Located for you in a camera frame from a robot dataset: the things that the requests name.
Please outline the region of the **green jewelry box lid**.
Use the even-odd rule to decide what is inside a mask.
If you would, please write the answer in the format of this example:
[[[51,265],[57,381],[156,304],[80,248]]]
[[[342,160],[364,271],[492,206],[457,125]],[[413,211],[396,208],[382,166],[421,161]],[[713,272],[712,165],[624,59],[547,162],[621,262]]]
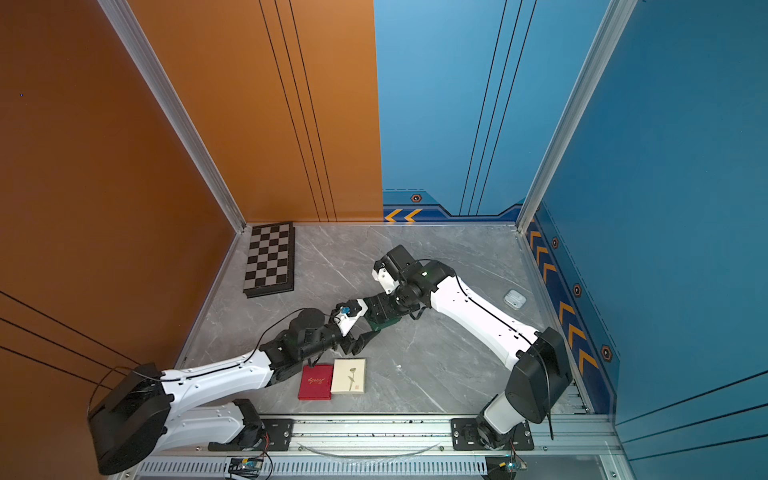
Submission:
[[[388,328],[396,323],[398,323],[401,318],[399,316],[396,317],[375,317],[371,315],[366,315],[365,319],[374,332],[380,332],[381,330]]]

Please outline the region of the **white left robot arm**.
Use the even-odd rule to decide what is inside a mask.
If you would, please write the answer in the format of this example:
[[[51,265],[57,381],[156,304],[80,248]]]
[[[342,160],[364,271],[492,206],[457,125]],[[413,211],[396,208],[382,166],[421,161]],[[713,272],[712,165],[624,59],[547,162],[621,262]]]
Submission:
[[[87,421],[97,468],[121,473],[153,453],[192,444],[215,451],[266,450],[269,435],[246,391],[276,385],[302,371],[306,361],[339,348],[357,354],[379,334],[377,327],[353,336],[352,327],[370,318],[356,303],[330,314],[300,308],[285,316],[288,326],[253,350],[199,367],[159,371],[139,365],[95,406]]]

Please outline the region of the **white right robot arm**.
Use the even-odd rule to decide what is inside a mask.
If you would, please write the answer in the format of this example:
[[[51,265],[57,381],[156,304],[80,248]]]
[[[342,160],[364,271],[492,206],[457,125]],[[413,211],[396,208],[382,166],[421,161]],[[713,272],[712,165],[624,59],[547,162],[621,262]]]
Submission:
[[[524,422],[551,419],[552,408],[573,381],[568,348],[557,330],[539,331],[512,318],[440,261],[388,256],[374,263],[372,276],[384,292],[365,300],[370,324],[416,318],[432,309],[480,340],[510,371],[504,390],[476,417],[485,448],[505,447]]]

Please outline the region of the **cream booklet with flower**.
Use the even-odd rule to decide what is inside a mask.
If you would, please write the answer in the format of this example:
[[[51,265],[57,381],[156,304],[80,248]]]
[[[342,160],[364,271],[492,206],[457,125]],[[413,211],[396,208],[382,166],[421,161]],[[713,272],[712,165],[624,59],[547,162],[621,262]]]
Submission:
[[[335,359],[331,394],[362,394],[365,392],[365,378],[365,359]]]

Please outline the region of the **black and silver chessboard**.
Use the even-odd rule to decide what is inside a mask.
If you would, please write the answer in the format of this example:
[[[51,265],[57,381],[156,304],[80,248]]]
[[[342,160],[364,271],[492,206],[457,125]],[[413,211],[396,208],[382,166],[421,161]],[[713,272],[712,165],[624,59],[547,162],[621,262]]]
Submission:
[[[256,298],[295,288],[295,228],[292,222],[251,229],[243,293]]]

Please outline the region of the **white earbuds case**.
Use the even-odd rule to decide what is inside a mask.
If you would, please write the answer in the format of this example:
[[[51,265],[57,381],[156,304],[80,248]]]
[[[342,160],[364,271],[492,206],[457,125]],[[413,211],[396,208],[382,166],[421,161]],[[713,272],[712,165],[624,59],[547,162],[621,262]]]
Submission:
[[[511,289],[504,295],[504,302],[512,309],[520,310],[527,302],[527,298],[517,290]]]

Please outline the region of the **left green circuit board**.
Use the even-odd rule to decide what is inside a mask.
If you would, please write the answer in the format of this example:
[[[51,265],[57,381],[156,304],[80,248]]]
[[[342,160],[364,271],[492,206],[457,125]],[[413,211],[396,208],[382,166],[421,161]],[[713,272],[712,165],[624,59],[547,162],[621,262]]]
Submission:
[[[267,473],[262,457],[236,457],[229,460],[225,478],[265,479]]]

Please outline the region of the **green circuit board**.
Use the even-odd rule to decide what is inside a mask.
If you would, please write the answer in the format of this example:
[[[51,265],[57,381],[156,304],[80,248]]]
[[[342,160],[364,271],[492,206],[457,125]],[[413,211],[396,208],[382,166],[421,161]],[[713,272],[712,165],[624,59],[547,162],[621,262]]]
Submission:
[[[229,460],[225,478],[265,479],[267,473],[262,457],[236,457]]]
[[[528,469],[525,461],[518,457],[486,456],[484,480],[514,480],[517,474]]]

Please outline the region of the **right green circuit board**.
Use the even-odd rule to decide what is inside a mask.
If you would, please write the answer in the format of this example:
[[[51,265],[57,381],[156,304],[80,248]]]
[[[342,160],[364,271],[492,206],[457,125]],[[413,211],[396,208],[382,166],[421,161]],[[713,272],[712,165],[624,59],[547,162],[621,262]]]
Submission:
[[[528,469],[525,461],[518,457],[486,456],[484,480],[514,480],[517,474]]]

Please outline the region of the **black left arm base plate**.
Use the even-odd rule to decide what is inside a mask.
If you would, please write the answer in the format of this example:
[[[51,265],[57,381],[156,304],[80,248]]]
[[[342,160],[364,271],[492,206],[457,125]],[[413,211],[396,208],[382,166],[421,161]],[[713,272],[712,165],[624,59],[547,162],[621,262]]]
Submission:
[[[247,422],[232,440],[227,443],[210,442],[208,450],[212,452],[284,452],[289,449],[294,424],[291,418],[268,418]]]

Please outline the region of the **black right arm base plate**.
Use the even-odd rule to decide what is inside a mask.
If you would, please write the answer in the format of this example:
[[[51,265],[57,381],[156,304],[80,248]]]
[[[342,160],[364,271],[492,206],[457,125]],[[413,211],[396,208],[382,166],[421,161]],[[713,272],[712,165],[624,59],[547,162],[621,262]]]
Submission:
[[[453,418],[449,421],[453,449],[456,451],[535,449],[529,425],[523,421],[509,432],[501,434],[477,418]]]

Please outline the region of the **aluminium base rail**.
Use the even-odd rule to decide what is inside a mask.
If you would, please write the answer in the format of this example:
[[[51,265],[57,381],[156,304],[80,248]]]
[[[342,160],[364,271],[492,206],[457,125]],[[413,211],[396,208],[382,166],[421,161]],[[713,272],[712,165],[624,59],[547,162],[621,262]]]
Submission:
[[[535,449],[456,451],[449,421],[468,415],[276,415],[291,418],[289,449],[212,452],[203,445],[154,454],[122,479],[226,479],[231,458],[262,457],[265,479],[483,479],[486,456],[518,457],[515,479],[630,479],[629,462],[602,415],[528,424]]]

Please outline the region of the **silver aluminium corner post left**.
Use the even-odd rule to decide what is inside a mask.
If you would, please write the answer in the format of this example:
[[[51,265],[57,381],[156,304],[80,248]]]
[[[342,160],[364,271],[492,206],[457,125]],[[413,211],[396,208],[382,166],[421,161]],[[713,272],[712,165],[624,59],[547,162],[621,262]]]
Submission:
[[[131,6],[124,0],[99,0],[98,4],[230,225],[242,232],[244,215]]]

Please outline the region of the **silver aluminium corner post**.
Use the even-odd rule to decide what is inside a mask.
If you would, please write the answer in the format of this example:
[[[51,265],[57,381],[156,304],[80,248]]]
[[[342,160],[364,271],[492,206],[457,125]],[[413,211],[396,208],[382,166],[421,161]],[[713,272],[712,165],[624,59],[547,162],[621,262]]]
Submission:
[[[98,4],[230,225],[242,232],[244,215],[131,6],[124,0],[99,0]]]
[[[520,234],[524,234],[532,222],[637,3],[637,0],[609,2],[521,208],[516,222]]]

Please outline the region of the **silver aluminium corner post right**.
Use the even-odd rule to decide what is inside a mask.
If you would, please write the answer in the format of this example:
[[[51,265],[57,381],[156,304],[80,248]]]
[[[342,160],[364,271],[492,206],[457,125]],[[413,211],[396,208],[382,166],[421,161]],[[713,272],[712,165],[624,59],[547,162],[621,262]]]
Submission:
[[[524,234],[532,222],[637,3],[637,0],[609,2],[521,208],[516,222],[520,234]]]

